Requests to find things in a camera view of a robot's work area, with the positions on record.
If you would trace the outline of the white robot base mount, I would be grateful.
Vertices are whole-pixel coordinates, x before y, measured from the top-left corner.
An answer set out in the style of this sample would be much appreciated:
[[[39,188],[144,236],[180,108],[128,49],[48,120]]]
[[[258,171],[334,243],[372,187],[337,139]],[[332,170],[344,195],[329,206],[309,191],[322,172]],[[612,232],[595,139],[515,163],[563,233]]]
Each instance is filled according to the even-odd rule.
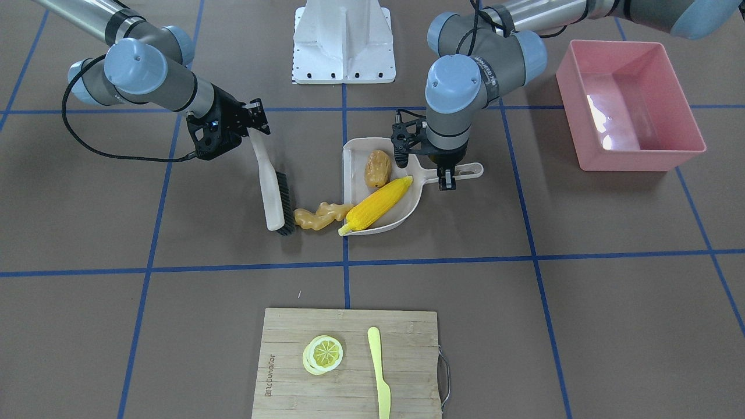
[[[293,83],[396,80],[391,11],[380,2],[308,1],[293,23]]]

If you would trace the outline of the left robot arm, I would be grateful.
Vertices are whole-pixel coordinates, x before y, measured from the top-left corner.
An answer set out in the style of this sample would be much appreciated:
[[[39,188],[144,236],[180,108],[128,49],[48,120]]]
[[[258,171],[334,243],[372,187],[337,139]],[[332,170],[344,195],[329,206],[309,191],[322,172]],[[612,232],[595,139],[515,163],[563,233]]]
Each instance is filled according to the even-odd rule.
[[[398,167],[413,155],[437,166],[439,188],[456,187],[474,114],[524,87],[545,71],[545,39],[586,19],[618,17],[682,39],[697,40],[719,29],[742,1],[509,1],[473,13],[438,15],[427,32],[437,59],[429,69],[426,111],[413,121],[397,119],[391,142]]]

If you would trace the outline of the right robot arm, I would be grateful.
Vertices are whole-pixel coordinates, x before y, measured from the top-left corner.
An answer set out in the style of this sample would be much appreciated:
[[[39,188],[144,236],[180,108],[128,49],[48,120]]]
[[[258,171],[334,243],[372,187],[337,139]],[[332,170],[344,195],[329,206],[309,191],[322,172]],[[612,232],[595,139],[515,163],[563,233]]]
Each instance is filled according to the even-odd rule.
[[[271,133],[261,99],[248,103],[189,69],[194,42],[180,27],[156,27],[119,1],[41,1],[40,5],[108,46],[104,55],[83,59],[68,71],[61,112],[70,95],[91,105],[155,104],[182,114],[194,151],[181,157],[211,160],[231,151],[250,130]]]

